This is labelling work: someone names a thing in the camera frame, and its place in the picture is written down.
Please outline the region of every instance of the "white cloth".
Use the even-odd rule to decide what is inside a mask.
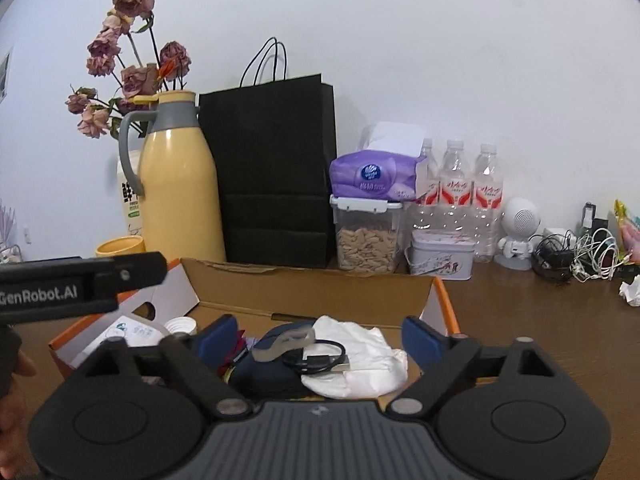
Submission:
[[[624,282],[620,285],[620,296],[625,298],[629,305],[640,306],[640,274],[634,278],[631,285]]]
[[[352,322],[322,316],[314,323],[316,339],[329,339],[344,345],[350,369],[302,376],[302,383],[323,397],[332,399],[373,399],[391,393],[407,378],[407,357],[393,350],[378,328],[367,330]],[[334,346],[314,344],[305,348],[309,355],[338,355]]]

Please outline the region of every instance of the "bag handle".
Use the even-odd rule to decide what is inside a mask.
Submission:
[[[136,110],[129,112],[124,116],[122,123],[120,124],[120,134],[118,135],[118,150],[120,152],[120,163],[122,165],[122,172],[124,173],[127,182],[131,186],[133,192],[138,196],[145,195],[145,188],[142,186],[140,177],[136,175],[131,166],[131,159],[129,158],[129,127],[131,121],[153,121],[158,115],[157,110]]]
[[[282,43],[281,41],[276,41],[275,43],[271,44],[271,46],[267,49],[267,51],[262,56],[262,59],[260,60],[260,64],[258,65],[258,70],[255,71],[254,86],[258,84],[258,77],[260,75],[260,70],[262,69],[262,64],[264,63],[264,60],[267,58],[267,56],[269,55],[273,47],[276,48],[276,55],[275,55],[275,58],[273,59],[273,79],[271,79],[271,81],[276,81],[276,69],[278,67],[278,45],[282,47],[282,51],[284,53],[284,72],[283,72],[282,78],[283,79],[287,78],[287,48],[284,46],[284,43]]]
[[[258,53],[254,56],[254,58],[249,62],[249,64],[244,69],[244,72],[242,73],[242,77],[240,78],[240,85],[239,85],[240,88],[242,88],[242,84],[244,83],[244,78],[246,77],[247,72],[249,72],[249,69],[252,67],[252,65],[255,63],[258,57],[260,57],[260,54],[262,54],[263,51],[267,49],[266,52],[263,54],[262,59],[260,60],[260,63],[258,64],[257,71],[255,72],[254,86],[257,84],[258,76],[260,74],[260,69],[262,68],[262,64],[266,60],[267,56],[269,55],[269,52],[273,47],[275,47],[276,49],[276,56],[275,56],[275,59],[273,60],[273,79],[272,80],[276,81],[276,68],[278,66],[278,46],[281,46],[284,51],[284,79],[287,78],[287,49],[284,46],[284,43],[282,43],[281,41],[278,41],[278,38],[276,38],[275,36],[271,36],[264,43],[262,48],[258,51]]]

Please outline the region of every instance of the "cardboard box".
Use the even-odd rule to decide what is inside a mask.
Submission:
[[[161,285],[119,294],[118,302],[119,309],[115,312],[83,317],[50,341],[49,349],[63,376],[71,372],[72,363],[79,364],[82,351],[123,314],[135,313],[164,325],[193,309],[198,304],[198,296],[180,260],[173,260]]]
[[[445,335],[460,331],[439,278],[214,264],[191,259],[183,259],[182,266],[200,300],[189,313],[200,330],[223,314],[232,314],[247,336],[259,338],[280,324],[328,315],[379,327],[393,348],[401,348],[400,326],[406,316],[419,316]],[[87,330],[86,323],[80,320],[67,332],[78,338]],[[60,354],[56,348],[63,336],[50,344],[56,354]],[[418,375],[417,366],[410,361],[410,382]]]

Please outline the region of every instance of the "black cable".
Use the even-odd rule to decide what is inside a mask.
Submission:
[[[246,76],[246,73],[249,72],[249,69],[251,68],[251,65],[254,64],[255,60],[258,59],[258,56],[260,56],[260,54],[262,53],[262,51],[267,47],[267,45],[270,43],[270,41],[274,41],[275,43],[278,42],[277,38],[275,36],[271,36],[267,41],[264,42],[264,45],[262,46],[262,48],[258,51],[258,54],[256,54],[254,56],[254,58],[249,62],[249,64],[246,66],[246,68],[244,69],[244,72],[242,72],[242,77],[240,78],[240,86],[242,86],[242,83],[244,82],[244,76]]]
[[[331,371],[337,365],[341,365],[347,356],[344,346],[337,341],[329,341],[328,339],[316,339],[314,344],[321,343],[325,345],[335,346],[340,349],[340,355],[309,355],[303,358],[303,349],[289,350],[282,354],[282,362],[289,368],[300,375],[315,375]]]
[[[571,263],[574,260],[574,252],[571,249],[571,235],[568,230],[562,239],[558,234],[533,235],[529,240],[542,238],[536,249],[531,254],[531,268],[543,278],[558,283],[566,283],[572,278]]]

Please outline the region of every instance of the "thermos handle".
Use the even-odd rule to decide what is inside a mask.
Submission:
[[[135,112],[129,112],[124,116],[122,123],[120,124],[118,149],[120,151],[122,172],[131,186],[131,189],[138,196],[144,196],[145,189],[142,186],[140,177],[136,175],[131,166],[131,159],[129,158],[129,127],[131,125],[131,121],[153,121],[157,115],[158,112],[156,110],[138,110]]]

